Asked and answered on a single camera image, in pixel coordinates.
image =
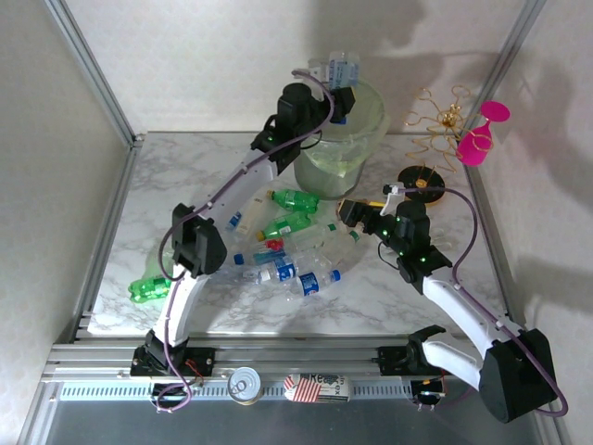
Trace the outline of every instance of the black round base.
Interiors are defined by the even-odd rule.
[[[444,187],[443,177],[433,169],[423,167],[422,165],[413,165],[402,170],[397,180],[405,185],[406,188],[419,188],[417,181],[422,180],[426,187]],[[433,204],[437,202],[445,192],[414,192],[407,193],[406,197],[412,201],[423,202],[424,204]]]

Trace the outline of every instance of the pink wine glass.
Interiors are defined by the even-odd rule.
[[[480,112],[486,118],[486,123],[463,136],[457,147],[460,161],[465,165],[475,166],[484,162],[492,148],[490,123],[504,122],[511,117],[511,111],[504,104],[494,100],[484,102],[480,107]]]

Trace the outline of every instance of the gray floor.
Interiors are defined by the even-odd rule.
[[[464,391],[451,388],[453,400]],[[474,393],[453,406],[419,413],[407,400],[345,404],[195,401],[156,414],[148,401],[62,401],[50,444],[501,444],[541,443],[533,419],[503,425]]]

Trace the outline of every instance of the white marble surface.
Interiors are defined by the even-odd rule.
[[[158,243],[179,203],[200,203],[245,155],[250,133],[150,133],[139,155],[88,331],[94,336],[142,336],[160,314],[163,300],[130,302],[128,284],[158,273]],[[353,197],[382,199],[382,186],[412,164],[404,153],[409,136],[387,136],[367,161]],[[448,186],[468,196],[465,175],[442,172]],[[281,176],[295,184],[292,168]],[[319,221],[335,218],[334,202],[323,202]],[[454,196],[428,210],[433,227],[444,229],[456,260],[472,231],[471,213]],[[313,298],[287,301],[285,290],[269,286],[208,284],[191,320],[192,332],[262,335],[396,335],[430,324],[460,329],[435,304],[405,284],[376,254],[377,239],[363,236],[356,255],[342,267],[342,281]],[[461,267],[461,279],[501,308],[498,286],[480,234]]]

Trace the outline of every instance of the white wall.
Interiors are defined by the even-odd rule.
[[[72,316],[123,143],[39,0],[0,1],[0,443]]]
[[[548,0],[498,90],[512,111],[481,168],[515,282],[552,347],[574,445],[593,443],[593,3]]]
[[[401,131],[417,88],[431,87],[442,107],[456,83],[477,92],[523,4],[68,0],[136,133],[258,130],[291,69],[334,49],[360,52]]]

